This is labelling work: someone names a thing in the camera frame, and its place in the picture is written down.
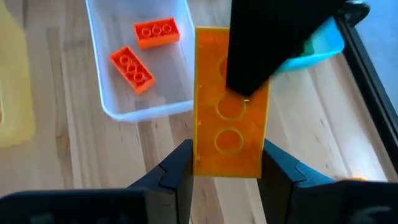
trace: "yellow container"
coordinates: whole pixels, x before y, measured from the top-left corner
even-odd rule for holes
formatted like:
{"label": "yellow container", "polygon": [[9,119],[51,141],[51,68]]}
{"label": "yellow container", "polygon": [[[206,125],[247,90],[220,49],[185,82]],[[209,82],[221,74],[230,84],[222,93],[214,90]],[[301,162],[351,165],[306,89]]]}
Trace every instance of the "yellow container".
{"label": "yellow container", "polygon": [[25,33],[0,0],[0,147],[34,133]]}
{"label": "yellow container", "polygon": [[270,83],[250,98],[226,89],[229,29],[197,27],[195,42],[193,174],[259,178]]}

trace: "wooden table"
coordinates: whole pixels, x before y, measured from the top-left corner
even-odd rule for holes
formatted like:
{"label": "wooden table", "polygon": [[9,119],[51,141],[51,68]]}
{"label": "wooden table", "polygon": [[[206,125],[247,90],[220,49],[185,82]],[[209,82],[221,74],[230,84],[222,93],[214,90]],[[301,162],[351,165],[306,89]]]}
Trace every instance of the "wooden table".
{"label": "wooden table", "polygon": [[[0,194],[125,187],[192,138],[192,112],[136,124],[101,108],[83,0],[6,0],[24,27],[35,136],[0,149]],[[228,26],[230,0],[189,0],[196,26]],[[336,179],[397,180],[343,55],[273,78],[266,138]],[[254,179],[195,177],[192,223],[264,223]]]}

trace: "yellow lego brick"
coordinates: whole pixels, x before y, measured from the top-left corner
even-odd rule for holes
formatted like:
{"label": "yellow lego brick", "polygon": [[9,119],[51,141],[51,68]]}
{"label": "yellow lego brick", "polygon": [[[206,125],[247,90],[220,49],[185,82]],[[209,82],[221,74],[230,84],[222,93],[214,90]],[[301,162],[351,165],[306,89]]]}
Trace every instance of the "yellow lego brick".
{"label": "yellow lego brick", "polygon": [[250,98],[227,90],[228,41],[228,28],[196,28],[193,174],[258,178],[270,83]]}

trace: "lego brick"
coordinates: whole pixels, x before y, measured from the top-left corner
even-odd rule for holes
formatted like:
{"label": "lego brick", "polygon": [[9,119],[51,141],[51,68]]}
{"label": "lego brick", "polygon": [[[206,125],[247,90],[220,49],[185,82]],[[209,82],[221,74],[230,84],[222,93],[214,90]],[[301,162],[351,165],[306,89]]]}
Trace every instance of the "lego brick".
{"label": "lego brick", "polygon": [[193,173],[259,178],[270,83],[250,98],[227,90],[228,41],[227,28],[196,28]]}
{"label": "lego brick", "polygon": [[171,44],[180,40],[173,18],[134,24],[138,46],[142,49]]}
{"label": "lego brick", "polygon": [[141,94],[155,84],[155,77],[138,59],[130,47],[123,47],[113,53],[110,59],[137,94]]}

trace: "blue object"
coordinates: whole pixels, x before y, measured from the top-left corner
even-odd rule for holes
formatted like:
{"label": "blue object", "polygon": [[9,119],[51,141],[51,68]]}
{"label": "blue object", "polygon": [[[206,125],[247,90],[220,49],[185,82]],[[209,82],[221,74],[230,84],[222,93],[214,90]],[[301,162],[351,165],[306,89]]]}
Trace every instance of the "blue object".
{"label": "blue object", "polygon": [[344,40],[341,36],[334,19],[325,22],[309,40],[312,42],[314,54],[292,58],[278,69],[278,72],[289,72],[292,70],[311,67],[324,59],[330,58],[344,49]]}

